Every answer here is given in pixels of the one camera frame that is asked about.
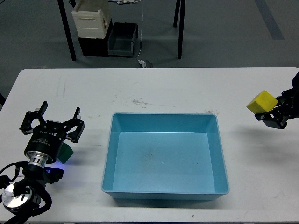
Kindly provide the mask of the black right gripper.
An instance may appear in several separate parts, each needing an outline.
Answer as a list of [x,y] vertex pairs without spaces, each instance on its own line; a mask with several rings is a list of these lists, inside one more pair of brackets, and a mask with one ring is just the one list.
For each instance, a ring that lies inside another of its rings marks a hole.
[[255,114],[258,121],[263,121],[267,127],[284,129],[287,126],[288,119],[299,117],[299,89],[291,88],[285,90],[280,96],[276,97],[278,103],[276,106],[285,104],[285,112],[281,111],[278,107],[268,112]]

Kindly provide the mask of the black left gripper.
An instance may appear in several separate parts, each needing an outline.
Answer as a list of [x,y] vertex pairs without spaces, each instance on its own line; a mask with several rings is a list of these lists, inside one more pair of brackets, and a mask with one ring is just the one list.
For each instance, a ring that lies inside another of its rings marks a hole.
[[[76,108],[73,118],[63,124],[51,120],[45,121],[43,115],[47,107],[48,103],[44,101],[40,108],[33,112],[27,111],[20,130],[24,135],[32,135],[24,150],[27,158],[30,158],[34,152],[39,152],[48,156],[47,163],[54,163],[65,139],[78,143],[85,123],[81,119],[79,107]],[[38,119],[40,124],[32,128],[35,119]]]

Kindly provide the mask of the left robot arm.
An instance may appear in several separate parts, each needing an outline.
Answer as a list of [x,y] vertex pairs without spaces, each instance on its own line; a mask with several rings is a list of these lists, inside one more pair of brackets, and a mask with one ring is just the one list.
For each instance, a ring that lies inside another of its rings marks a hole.
[[29,218],[48,211],[52,198],[46,190],[47,184],[53,184],[63,178],[60,168],[48,167],[56,161],[65,164],[73,154],[71,147],[64,143],[70,140],[78,143],[85,124],[80,117],[80,109],[75,110],[73,118],[65,122],[44,120],[48,107],[44,101],[40,108],[25,114],[20,130],[31,138],[24,150],[29,161],[19,161],[6,165],[1,172],[14,166],[14,177],[0,176],[0,202],[14,217],[9,224],[23,224]]

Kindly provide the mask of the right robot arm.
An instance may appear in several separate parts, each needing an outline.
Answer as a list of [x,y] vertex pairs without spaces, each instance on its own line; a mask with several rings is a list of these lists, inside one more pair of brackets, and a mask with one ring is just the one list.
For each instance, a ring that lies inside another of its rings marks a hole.
[[284,129],[289,119],[299,117],[299,73],[292,80],[292,88],[285,90],[275,99],[277,104],[268,112],[255,114],[258,121],[263,121],[266,126]]

